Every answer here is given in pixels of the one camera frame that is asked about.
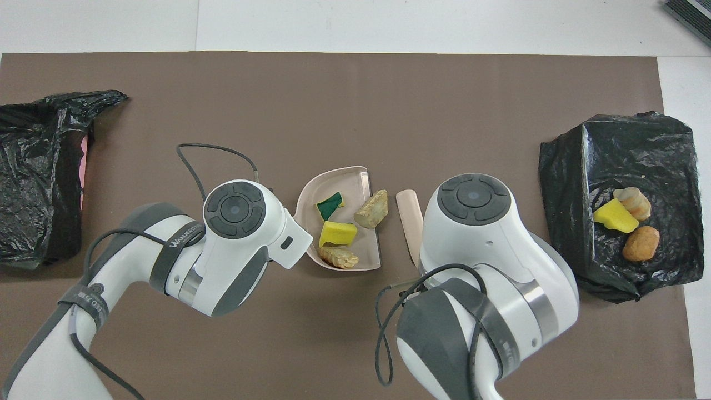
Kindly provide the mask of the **beige stone-like chunk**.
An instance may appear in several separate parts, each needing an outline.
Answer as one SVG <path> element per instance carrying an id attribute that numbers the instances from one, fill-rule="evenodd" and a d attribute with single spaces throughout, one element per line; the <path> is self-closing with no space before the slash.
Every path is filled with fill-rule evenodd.
<path id="1" fill-rule="evenodd" d="M 375 229 L 388 215 L 388 192 L 384 189 L 374 193 L 353 215 L 359 226 Z"/>

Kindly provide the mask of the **yellow green sponge piece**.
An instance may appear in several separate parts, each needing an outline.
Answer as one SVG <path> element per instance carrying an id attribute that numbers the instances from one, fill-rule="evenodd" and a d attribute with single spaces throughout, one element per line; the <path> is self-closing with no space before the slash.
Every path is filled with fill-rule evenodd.
<path id="1" fill-rule="evenodd" d="M 640 221 L 634 218 L 617 198 L 612 198 L 597 208 L 593 212 L 593 221 L 601 223 L 607 229 L 623 233 L 632 233 L 640 225 Z"/>
<path id="2" fill-rule="evenodd" d="M 315 206 L 322 220 L 328 221 L 338 208 L 344 207 L 344 199 L 341 192 L 335 192 L 325 200 L 316 203 Z"/>
<path id="3" fill-rule="evenodd" d="M 351 246 L 358 234 L 358 228 L 353 223 L 325 221 L 318 239 L 318 246 L 327 244 L 334 246 Z"/>

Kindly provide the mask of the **beige plastic dustpan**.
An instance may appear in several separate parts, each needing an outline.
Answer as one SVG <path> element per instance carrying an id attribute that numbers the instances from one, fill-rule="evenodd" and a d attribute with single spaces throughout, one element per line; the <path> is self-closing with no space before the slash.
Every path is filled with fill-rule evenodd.
<path id="1" fill-rule="evenodd" d="M 340 193 L 344 202 L 328 219 L 337 223 L 352 223 L 358 230 L 353 243 L 347 248 L 358 256 L 359 262 L 350 272 L 378 270 L 382 266 L 380 243 L 376 229 L 364 228 L 353 219 L 362 205 L 373 195 L 368 169 L 363 166 L 343 167 L 323 172 L 314 177 L 302 189 L 297 200 L 294 219 L 313 237 L 306 254 L 323 268 L 343 272 L 329 265 L 318 255 L 318 241 L 323 227 L 323 218 L 317 203 Z"/>

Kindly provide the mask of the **beige hand brush black bristles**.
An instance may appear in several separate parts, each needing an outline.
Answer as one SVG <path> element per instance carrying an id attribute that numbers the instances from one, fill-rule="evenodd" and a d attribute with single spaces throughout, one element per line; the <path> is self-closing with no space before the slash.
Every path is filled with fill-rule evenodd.
<path id="1" fill-rule="evenodd" d="M 395 200 L 410 258 L 412 263 L 419 267 L 424 222 L 417 193 L 412 189 L 406 189 L 398 192 Z"/>

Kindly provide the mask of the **striped toy croissant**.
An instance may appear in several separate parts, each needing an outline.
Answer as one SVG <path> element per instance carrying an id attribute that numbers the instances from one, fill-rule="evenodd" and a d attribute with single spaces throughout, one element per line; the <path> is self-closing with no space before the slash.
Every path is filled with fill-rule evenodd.
<path id="1" fill-rule="evenodd" d="M 343 247 L 323 246 L 318 249 L 318 255 L 328 265 L 341 270 L 351 270 L 359 263 L 358 256 Z"/>

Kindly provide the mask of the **toy croissant half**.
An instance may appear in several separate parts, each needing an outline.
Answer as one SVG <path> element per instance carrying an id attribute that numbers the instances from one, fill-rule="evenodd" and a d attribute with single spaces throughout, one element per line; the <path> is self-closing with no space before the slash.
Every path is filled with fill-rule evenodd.
<path id="1" fill-rule="evenodd" d="M 613 190 L 613 197 L 638 221 L 646 221 L 651 215 L 651 204 L 637 187 Z"/>

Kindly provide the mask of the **brown toy bread roll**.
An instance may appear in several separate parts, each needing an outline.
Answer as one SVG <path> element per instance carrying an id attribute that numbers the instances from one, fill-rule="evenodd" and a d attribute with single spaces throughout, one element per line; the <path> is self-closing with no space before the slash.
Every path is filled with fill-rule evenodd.
<path id="1" fill-rule="evenodd" d="M 642 262 L 651 260 L 656 253 L 660 233 L 653 226 L 640 226 L 633 231 L 622 250 L 625 260 Z"/>

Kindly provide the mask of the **black bag lined bin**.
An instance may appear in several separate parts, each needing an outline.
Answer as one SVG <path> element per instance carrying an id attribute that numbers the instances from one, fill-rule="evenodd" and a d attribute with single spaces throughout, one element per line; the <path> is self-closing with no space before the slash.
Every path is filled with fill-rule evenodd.
<path id="1" fill-rule="evenodd" d="M 693 131 L 656 112 L 594 116 L 540 145 L 538 167 L 550 241 L 579 286 L 603 301 L 639 301 L 704 273 L 703 208 Z M 649 261 L 624 259 L 629 236 L 593 221 L 615 189 L 650 200 L 660 233 Z"/>

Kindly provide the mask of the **black bag pink bin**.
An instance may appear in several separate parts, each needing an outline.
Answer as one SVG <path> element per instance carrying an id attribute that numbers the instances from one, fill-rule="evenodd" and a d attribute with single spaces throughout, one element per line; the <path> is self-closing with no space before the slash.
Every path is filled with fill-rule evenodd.
<path id="1" fill-rule="evenodd" d="M 109 89 L 0 106 L 0 267 L 36 270 L 81 250 L 86 144 L 126 99 Z"/>

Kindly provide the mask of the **brown table mat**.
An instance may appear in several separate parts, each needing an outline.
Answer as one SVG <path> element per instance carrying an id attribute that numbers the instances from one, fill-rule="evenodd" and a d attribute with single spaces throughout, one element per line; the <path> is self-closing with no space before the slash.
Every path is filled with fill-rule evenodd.
<path id="1" fill-rule="evenodd" d="M 0 63 L 0 104 L 102 89 L 128 99 L 96 119 L 84 247 L 145 203 L 200 216 L 175 153 L 183 142 L 251 157 L 291 212 L 307 182 L 341 167 L 366 167 L 375 190 L 416 190 L 422 207 L 446 179 L 491 174 L 546 238 L 540 144 L 597 114 L 666 112 L 655 58 L 180 52 Z M 431 400 L 397 354 L 391 386 L 375 375 L 376 294 L 418 274 L 394 203 L 378 234 L 381 268 L 270 264 L 223 317 L 132 284 L 91 353 L 148 400 Z"/>

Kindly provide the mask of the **dark ribbed object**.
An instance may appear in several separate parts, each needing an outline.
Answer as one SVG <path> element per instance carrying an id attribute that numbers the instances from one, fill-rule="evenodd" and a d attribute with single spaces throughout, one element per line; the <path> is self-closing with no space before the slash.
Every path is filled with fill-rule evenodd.
<path id="1" fill-rule="evenodd" d="M 662 7 L 711 48 L 711 0 L 663 0 Z"/>

